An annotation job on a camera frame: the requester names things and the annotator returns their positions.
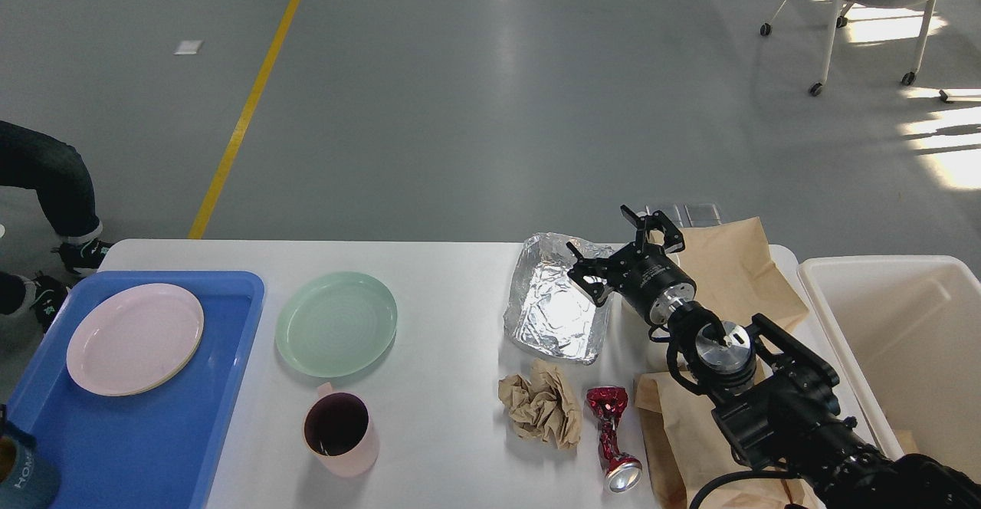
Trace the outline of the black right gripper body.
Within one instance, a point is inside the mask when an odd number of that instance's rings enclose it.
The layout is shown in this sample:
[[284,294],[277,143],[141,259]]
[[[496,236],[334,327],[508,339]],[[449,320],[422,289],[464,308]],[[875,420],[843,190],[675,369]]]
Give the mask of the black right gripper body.
[[671,315],[696,298],[694,279],[655,245],[628,245],[611,255],[611,289],[649,325],[666,325]]

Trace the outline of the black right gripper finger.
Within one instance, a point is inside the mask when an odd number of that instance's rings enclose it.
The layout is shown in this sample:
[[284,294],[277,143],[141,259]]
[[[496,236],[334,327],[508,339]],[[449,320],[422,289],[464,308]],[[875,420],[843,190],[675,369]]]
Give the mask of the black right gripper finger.
[[587,258],[573,242],[567,242],[566,247],[575,258],[574,264],[567,271],[568,278],[592,300],[593,305],[605,306],[611,293],[618,290],[618,262],[610,257]]
[[621,205],[620,211],[627,222],[635,227],[635,240],[632,243],[635,253],[669,255],[684,251],[681,230],[663,211],[638,215],[627,205]]

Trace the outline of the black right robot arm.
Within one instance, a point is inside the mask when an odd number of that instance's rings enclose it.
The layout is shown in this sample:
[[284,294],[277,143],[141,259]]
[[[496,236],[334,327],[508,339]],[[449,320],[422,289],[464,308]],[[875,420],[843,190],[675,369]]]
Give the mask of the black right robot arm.
[[696,300],[694,279],[671,260],[684,237],[660,211],[621,205],[635,239],[607,258],[587,258],[572,243],[568,272],[602,307],[620,293],[667,347],[667,368],[694,395],[714,404],[714,422],[742,471],[708,481],[693,500],[742,480],[803,480],[827,508],[977,508],[979,485],[918,453],[890,460],[840,419],[838,374],[816,352],[764,314],[749,324],[721,320]]

